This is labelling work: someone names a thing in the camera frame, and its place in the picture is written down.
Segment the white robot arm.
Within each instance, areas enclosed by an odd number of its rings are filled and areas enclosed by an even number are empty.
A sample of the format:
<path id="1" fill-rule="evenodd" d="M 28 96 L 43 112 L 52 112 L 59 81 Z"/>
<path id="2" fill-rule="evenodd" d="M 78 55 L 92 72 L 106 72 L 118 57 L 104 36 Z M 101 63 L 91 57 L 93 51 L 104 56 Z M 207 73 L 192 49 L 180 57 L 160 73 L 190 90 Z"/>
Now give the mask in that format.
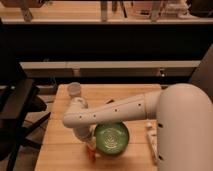
<path id="1" fill-rule="evenodd" d="M 95 108 L 84 108 L 74 98 L 63 124 L 79 128 L 145 119 L 157 121 L 158 171 L 213 171 L 213 102 L 192 84 L 174 84 Z"/>

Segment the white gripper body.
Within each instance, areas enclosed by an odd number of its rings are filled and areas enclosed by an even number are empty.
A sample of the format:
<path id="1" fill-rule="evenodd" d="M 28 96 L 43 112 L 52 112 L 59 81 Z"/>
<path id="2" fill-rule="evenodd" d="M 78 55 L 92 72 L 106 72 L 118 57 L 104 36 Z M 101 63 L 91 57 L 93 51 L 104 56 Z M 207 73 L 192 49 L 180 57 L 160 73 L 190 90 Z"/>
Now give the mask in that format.
<path id="1" fill-rule="evenodd" d="M 82 142 L 92 140 L 93 128 L 91 126 L 82 126 L 73 129 L 75 136 Z"/>

